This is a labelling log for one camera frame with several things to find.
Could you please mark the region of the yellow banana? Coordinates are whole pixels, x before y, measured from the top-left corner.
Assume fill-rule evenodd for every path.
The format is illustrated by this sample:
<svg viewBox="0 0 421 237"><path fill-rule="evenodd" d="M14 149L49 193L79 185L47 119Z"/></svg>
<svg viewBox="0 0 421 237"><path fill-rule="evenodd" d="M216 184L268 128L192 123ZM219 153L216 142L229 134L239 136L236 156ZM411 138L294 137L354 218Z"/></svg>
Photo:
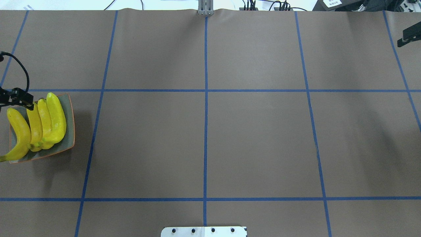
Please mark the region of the yellow banana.
<svg viewBox="0 0 421 237"><path fill-rule="evenodd" d="M31 141L29 144L29 148L32 152L38 152L41 150L40 143L43 137L43 128L36 102L34 102L33 104L33 110L27 109L27 117L30 123L31 131Z"/></svg>
<svg viewBox="0 0 421 237"><path fill-rule="evenodd" d="M7 118L16 135L16 145L5 155L1 155L1 162L14 161L23 158L29 151L31 131L22 114L14 108L7 109Z"/></svg>
<svg viewBox="0 0 421 237"><path fill-rule="evenodd" d="M67 123L62 104L54 93L47 93L47 108L51 117L51 132L42 138L45 144L58 144L66 134Z"/></svg>
<svg viewBox="0 0 421 237"><path fill-rule="evenodd" d="M39 99L37 102L37 107L38 107L38 114L41 119L42 133L43 133L41 140L39 141L38 144L41 149L50 149L54 144L45 142L43 140L44 138L48 137L51 134L51 129L52 129L51 115L47 107L46 99L44 98Z"/></svg>

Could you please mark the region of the grey square plate orange rim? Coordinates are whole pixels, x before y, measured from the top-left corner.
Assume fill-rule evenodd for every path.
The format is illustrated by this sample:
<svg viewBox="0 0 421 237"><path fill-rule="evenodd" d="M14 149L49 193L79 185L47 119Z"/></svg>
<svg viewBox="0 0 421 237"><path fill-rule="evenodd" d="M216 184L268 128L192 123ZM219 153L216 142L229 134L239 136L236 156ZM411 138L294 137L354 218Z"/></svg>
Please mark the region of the grey square plate orange rim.
<svg viewBox="0 0 421 237"><path fill-rule="evenodd" d="M69 93L62 93L57 95L61 102L63 112L66 118L66 134L58 144L54 144L50 149L40 150L37 152L29 151L22 159L9 161L11 164L23 163L27 161L38 160L58 153L64 152L74 147L75 145L75 117L73 112L72 101Z"/></svg>

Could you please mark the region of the aluminium frame post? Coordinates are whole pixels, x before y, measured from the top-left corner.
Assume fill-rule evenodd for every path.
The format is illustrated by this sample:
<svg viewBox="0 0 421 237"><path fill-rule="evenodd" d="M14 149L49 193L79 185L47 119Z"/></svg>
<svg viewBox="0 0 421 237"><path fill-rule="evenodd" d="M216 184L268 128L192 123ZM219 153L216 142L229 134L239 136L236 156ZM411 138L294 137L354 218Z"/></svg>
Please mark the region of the aluminium frame post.
<svg viewBox="0 0 421 237"><path fill-rule="evenodd" d="M198 0L198 15L212 16L214 15L214 0Z"/></svg>

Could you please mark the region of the white pedestal column base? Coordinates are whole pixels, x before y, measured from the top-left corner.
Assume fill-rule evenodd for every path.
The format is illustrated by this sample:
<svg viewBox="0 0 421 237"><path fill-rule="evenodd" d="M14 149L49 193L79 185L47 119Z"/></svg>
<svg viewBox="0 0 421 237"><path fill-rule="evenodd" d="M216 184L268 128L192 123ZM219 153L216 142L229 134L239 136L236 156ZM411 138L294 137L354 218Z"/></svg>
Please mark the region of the white pedestal column base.
<svg viewBox="0 0 421 237"><path fill-rule="evenodd" d="M161 237L247 237L243 226L178 226L165 227Z"/></svg>

